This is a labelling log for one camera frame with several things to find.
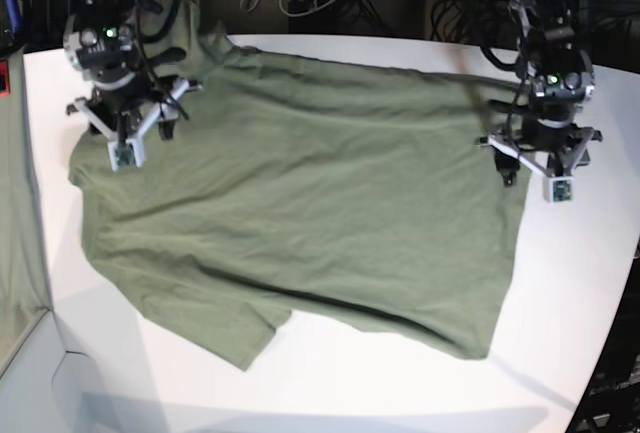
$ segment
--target white table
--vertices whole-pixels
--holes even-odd
[[[472,47],[322,36],[234,41],[340,62],[514,79]],[[25,68],[59,326],[67,349],[98,363],[125,431],[565,431],[640,235],[639,76],[597,68],[596,95],[580,123],[601,129],[605,142],[590,147],[592,164],[577,173],[574,203],[544,203],[540,179],[531,181],[514,280],[488,360],[460,361],[397,335],[296,312],[242,373],[143,319],[87,263],[82,197],[67,181],[87,122],[64,112],[90,85],[61,50],[28,55]],[[108,415],[108,402],[95,393]]]

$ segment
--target blue object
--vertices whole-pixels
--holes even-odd
[[[14,35],[22,31],[22,14],[20,13],[20,5],[18,0],[4,0],[9,13],[9,22],[11,23],[11,33]]]

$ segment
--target green t-shirt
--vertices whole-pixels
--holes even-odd
[[[51,306],[29,142],[22,52],[11,55],[0,98],[0,376]]]
[[[505,189],[474,140],[479,100],[512,91],[237,48],[198,37],[197,16],[186,9],[166,43],[204,83],[181,100],[191,121],[175,139],[149,133],[144,166],[118,173],[105,138],[74,151],[95,269],[243,369],[292,309],[485,357],[528,176]]]

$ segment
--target black cable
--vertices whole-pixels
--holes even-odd
[[[187,112],[184,111],[184,108],[182,108],[182,105],[175,98],[173,98],[173,96],[171,96],[171,92],[168,91],[165,85],[162,84],[162,81],[160,81],[160,78],[158,78],[158,75],[156,74],[153,66],[149,62],[149,57],[147,56],[147,53],[144,48],[144,40],[143,40],[143,33],[142,33],[142,7],[141,7],[142,1],[143,0],[137,0],[135,11],[134,11],[135,39],[136,39],[136,43],[138,44],[140,59],[142,60],[142,64],[144,68],[147,70],[147,73],[149,74],[151,81],[153,81],[156,88],[158,88],[158,90],[160,90],[165,95],[167,102],[170,103],[171,106],[173,106],[175,109],[177,109],[180,115],[184,117],[185,120],[189,120],[189,115],[187,114]]]
[[[430,40],[431,41],[442,41],[442,37],[440,36],[440,31],[439,31],[439,27],[440,27],[440,21],[442,21],[442,14],[440,14],[440,16],[436,17],[436,13],[439,11],[439,8],[442,6],[443,7],[443,13],[446,13],[447,8],[446,8],[446,3],[449,0],[437,0],[433,6],[431,7],[431,12],[429,14],[430,19],[431,19],[431,37]]]
[[[454,29],[455,35],[452,37],[453,43],[464,43],[465,40],[469,39],[469,32],[471,29],[470,26],[470,11],[468,7],[468,2],[465,3],[465,7],[462,10],[462,14],[460,15],[460,19],[456,24]]]
[[[449,43],[453,43],[453,34],[460,24],[460,19],[462,18],[462,12],[458,12],[454,14],[447,23],[442,27],[442,33],[444,35],[444,41]]]
[[[590,30],[595,31],[599,28],[603,28],[606,27],[607,25],[603,25],[603,22],[605,21],[612,21],[612,20],[618,20],[618,21],[624,21],[624,20],[633,20],[634,16],[638,16],[640,15],[640,10],[638,11],[633,11],[633,12],[627,12],[627,13],[621,13],[621,14],[609,14],[607,16],[603,16],[600,17],[598,19],[595,19],[593,21],[591,21],[587,26]]]
[[[625,40],[624,40],[625,48],[629,47],[629,41],[631,41],[631,29],[632,28],[633,28],[633,22],[632,21],[627,21],[627,30],[625,32]]]
[[[505,63],[500,58],[498,58],[495,53],[491,51],[491,48],[489,48],[486,44],[480,45],[480,51],[482,51],[482,54],[485,56],[485,58],[499,70],[508,71],[511,73],[516,71],[515,63]]]
[[[173,28],[173,25],[176,22],[176,18],[178,17],[178,11],[180,10],[180,1],[181,0],[171,0],[169,12],[164,19],[164,23],[157,32],[152,35],[146,35],[143,33],[142,39],[145,43],[157,43],[163,40],[169,34],[171,28]]]
[[[390,35],[390,36],[392,36],[394,38],[397,38],[398,35],[395,34],[395,32],[393,31],[393,28],[391,28],[389,25],[387,25],[384,22],[384,20],[382,19],[382,17],[378,13],[378,10],[376,9],[376,7],[373,6],[373,3],[371,2],[371,0],[364,0],[364,2],[368,5],[368,7],[373,12],[373,16],[375,17],[377,22],[380,24],[380,27],[382,28],[384,34],[385,35]]]
[[[434,25],[434,31],[438,32],[438,38],[440,38],[440,41],[444,41],[444,36],[441,36],[440,33],[442,33],[442,35],[444,35],[444,29],[441,29],[440,26],[442,24],[442,22],[444,21],[445,16],[447,15],[447,13],[450,10],[450,6],[449,6],[449,2],[448,0],[445,1],[444,3],[442,3],[442,11],[440,12],[440,14],[437,16],[436,18],[436,23]]]
[[[360,16],[362,16],[367,21],[369,26],[371,26],[371,28],[373,29],[374,33],[379,33],[379,34],[384,35],[385,33],[384,33],[382,27],[380,26],[380,24],[378,23],[376,18],[373,16],[373,13],[371,13],[371,11],[369,11],[369,9],[365,6],[363,1],[362,0],[356,0],[356,3],[358,5],[358,7],[360,8]]]
[[[524,85],[527,81],[527,77],[525,75],[522,76],[522,81],[520,81],[520,85],[516,90],[516,94],[513,97],[513,102],[511,103],[511,108],[509,108],[509,112],[507,113],[507,122],[505,124],[505,130],[507,134],[507,140],[512,146],[517,146],[516,142],[513,139],[513,113],[518,106],[518,101],[520,100],[520,96],[522,96],[522,92],[524,91]]]

